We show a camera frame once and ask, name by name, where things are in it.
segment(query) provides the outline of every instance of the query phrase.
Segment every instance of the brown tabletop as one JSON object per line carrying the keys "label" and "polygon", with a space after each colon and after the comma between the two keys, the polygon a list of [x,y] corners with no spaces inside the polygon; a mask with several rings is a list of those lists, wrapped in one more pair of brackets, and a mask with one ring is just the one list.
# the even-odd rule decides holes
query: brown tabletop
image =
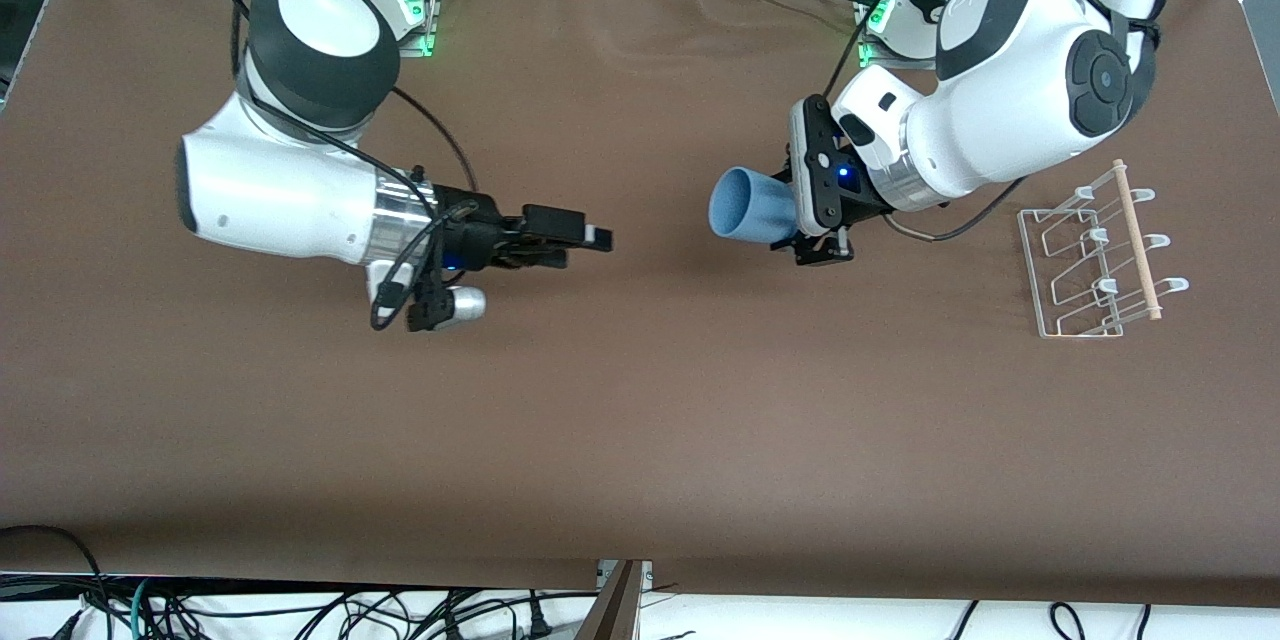
{"label": "brown tabletop", "polygon": [[[854,262],[795,268],[716,238],[714,180],[777,169],[846,12],[445,0],[402,87],[504,210],[582,210],[617,252],[477,274],[483,321],[411,335],[369,329],[361,268],[178,221],[225,0],[51,0],[0,116],[0,520],[113,572],[548,586],[645,557],[687,591],[1280,604],[1280,122],[1239,3],[1171,0],[1137,122],[961,239],[865,224]],[[397,99],[364,147],[461,183]],[[1014,214],[1112,157],[1192,292],[1042,340]]]}

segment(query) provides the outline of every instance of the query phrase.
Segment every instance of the robotic arm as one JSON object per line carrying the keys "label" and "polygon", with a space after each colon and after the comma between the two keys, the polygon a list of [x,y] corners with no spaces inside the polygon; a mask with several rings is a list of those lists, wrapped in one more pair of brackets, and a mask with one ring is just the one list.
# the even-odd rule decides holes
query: robotic arm
{"label": "robotic arm", "polygon": [[581,212],[498,212],[489,195],[434,186],[356,148],[399,72],[397,40],[416,0],[253,0],[236,92],[178,145],[178,209],[200,238],[366,268],[375,329],[408,308],[410,330],[484,314],[448,270],[563,268],[567,251],[608,252]]}
{"label": "robotic arm", "polygon": [[[835,102],[796,102],[787,166],[754,179],[758,188],[790,186],[790,207],[777,186],[765,204],[731,172],[712,197],[717,234],[791,247],[799,265],[851,260],[855,221],[924,210],[1075,157],[1129,122],[1155,79],[1149,20],[1164,0],[888,3],[878,35],[910,51],[927,31],[936,92],[922,96],[873,65]],[[771,230],[750,236],[759,227]]]}

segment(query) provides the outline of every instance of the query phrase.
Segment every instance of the teal cable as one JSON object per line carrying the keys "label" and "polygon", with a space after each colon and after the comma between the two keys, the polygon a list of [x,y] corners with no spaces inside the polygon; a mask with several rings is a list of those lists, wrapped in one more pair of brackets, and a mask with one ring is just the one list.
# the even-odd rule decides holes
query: teal cable
{"label": "teal cable", "polygon": [[142,640],[142,630],[138,627],[138,613],[142,611],[142,591],[146,590],[147,582],[151,582],[150,577],[138,582],[138,589],[133,590],[133,602],[129,603],[129,630],[133,631],[133,640]]}

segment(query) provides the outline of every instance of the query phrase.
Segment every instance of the blue cup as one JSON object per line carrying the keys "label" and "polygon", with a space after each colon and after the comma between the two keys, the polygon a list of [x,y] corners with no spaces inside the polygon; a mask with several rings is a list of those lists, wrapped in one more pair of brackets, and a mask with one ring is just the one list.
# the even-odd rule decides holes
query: blue cup
{"label": "blue cup", "polygon": [[776,243],[795,236],[796,202],[782,180],[732,166],[712,191],[707,219],[721,238]]}

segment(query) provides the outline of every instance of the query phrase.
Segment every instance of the green light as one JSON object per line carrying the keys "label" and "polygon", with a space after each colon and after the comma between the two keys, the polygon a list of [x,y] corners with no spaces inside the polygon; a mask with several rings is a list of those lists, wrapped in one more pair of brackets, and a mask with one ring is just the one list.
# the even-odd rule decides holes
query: green light
{"label": "green light", "polygon": [[882,3],[879,3],[879,5],[876,6],[876,10],[872,12],[870,20],[868,22],[868,28],[870,28],[873,33],[883,33],[884,26],[888,24],[888,17],[890,14],[892,14],[892,12],[893,12],[893,0],[883,0]]}

